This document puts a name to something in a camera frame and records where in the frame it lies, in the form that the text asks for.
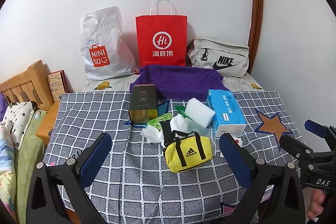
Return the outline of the person's right hand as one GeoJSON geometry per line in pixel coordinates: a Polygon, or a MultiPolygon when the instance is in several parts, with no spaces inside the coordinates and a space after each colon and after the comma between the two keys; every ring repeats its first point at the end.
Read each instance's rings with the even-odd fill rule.
{"type": "Polygon", "coordinates": [[[323,212],[323,202],[325,201],[326,194],[319,190],[313,189],[310,196],[310,203],[307,208],[306,216],[308,219],[314,220],[323,212]]]}

